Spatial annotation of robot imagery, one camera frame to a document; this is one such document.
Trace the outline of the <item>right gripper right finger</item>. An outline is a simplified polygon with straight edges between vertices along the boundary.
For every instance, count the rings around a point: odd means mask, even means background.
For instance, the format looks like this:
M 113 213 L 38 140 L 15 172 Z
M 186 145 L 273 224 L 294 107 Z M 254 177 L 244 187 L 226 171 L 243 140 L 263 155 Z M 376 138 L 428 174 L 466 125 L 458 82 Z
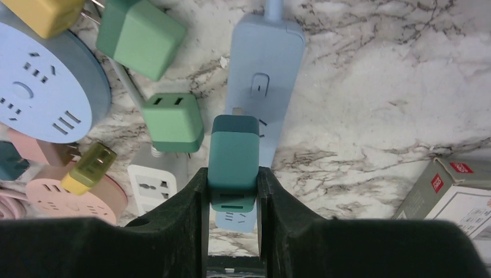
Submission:
M 453 223 L 328 220 L 286 191 L 271 169 L 257 175 L 258 241 L 267 277 L 488 277 Z

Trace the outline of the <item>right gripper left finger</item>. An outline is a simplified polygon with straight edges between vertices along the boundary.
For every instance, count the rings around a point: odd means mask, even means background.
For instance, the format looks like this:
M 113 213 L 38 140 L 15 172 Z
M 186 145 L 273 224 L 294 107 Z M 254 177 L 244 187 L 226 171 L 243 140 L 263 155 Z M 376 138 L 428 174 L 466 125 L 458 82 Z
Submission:
M 99 218 L 1 222 L 2 277 L 205 277 L 206 168 L 119 227 Z

